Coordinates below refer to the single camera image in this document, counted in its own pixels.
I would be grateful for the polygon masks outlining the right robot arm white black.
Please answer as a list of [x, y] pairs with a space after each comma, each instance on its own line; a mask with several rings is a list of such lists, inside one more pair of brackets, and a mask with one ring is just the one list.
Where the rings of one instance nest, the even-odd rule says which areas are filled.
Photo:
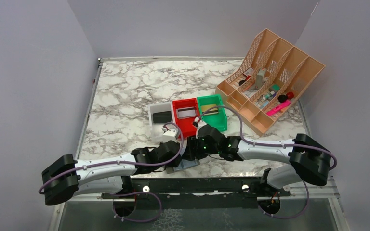
[[225, 136], [216, 128], [204, 125], [195, 136], [187, 138], [182, 158], [200, 160], [217, 154], [226, 161], [265, 160], [284, 163], [270, 168], [262, 183], [276, 190], [304, 181], [325, 186], [333, 160], [329, 150], [306, 134], [283, 141], [256, 141], [241, 136]]

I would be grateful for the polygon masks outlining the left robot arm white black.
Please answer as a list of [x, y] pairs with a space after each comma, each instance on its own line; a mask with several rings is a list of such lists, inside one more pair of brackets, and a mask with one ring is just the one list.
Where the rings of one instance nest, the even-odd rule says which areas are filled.
[[121, 177], [151, 173], [161, 167], [176, 167], [184, 142], [168, 141], [156, 148], [137, 148], [130, 153], [101, 160], [77, 160], [72, 154], [59, 157], [41, 173], [38, 193], [46, 205], [58, 205], [73, 196], [90, 193], [117, 193]]

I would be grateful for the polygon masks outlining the red plastic bin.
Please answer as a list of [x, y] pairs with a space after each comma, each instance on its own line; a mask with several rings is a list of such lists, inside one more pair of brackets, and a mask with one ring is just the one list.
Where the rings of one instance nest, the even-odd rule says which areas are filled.
[[183, 138], [194, 136], [197, 129], [193, 122], [200, 116], [196, 98], [172, 101], [172, 109], [175, 123], [181, 129]]

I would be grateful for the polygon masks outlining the grey card holder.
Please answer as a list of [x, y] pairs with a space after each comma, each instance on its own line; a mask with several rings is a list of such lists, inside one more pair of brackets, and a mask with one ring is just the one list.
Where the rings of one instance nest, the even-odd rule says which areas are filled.
[[176, 167], [167, 167], [167, 169], [165, 170], [167, 174], [171, 174], [171, 173], [175, 173], [175, 172], [179, 172], [179, 171], [183, 171], [183, 170], [186, 170], [186, 169], [189, 169], [189, 168], [192, 168], [192, 167], [196, 167], [200, 165], [200, 161], [195, 159], [195, 160], [192, 160], [192, 161], [189, 161], [189, 160], [181, 160], [181, 162], [179, 163], [178, 166]]

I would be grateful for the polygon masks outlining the green plastic bin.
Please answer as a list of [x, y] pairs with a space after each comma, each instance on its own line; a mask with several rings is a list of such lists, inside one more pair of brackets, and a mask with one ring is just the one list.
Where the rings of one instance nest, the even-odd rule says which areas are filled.
[[[219, 94], [197, 97], [196, 100], [201, 114], [211, 107], [223, 105]], [[227, 115], [224, 108], [213, 108], [202, 119], [220, 132], [227, 130]]]

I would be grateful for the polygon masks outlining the black card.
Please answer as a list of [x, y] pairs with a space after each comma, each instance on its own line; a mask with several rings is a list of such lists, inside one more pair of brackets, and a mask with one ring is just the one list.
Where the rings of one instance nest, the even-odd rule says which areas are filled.
[[153, 124], [165, 124], [167, 122], [172, 122], [171, 111], [155, 112], [151, 117]]

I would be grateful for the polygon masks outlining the white plastic bin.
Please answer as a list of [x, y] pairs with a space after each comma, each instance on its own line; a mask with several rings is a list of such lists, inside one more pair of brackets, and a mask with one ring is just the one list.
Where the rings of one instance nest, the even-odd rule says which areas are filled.
[[162, 141], [162, 126], [173, 122], [172, 102], [155, 103], [148, 105], [150, 136], [153, 142]]

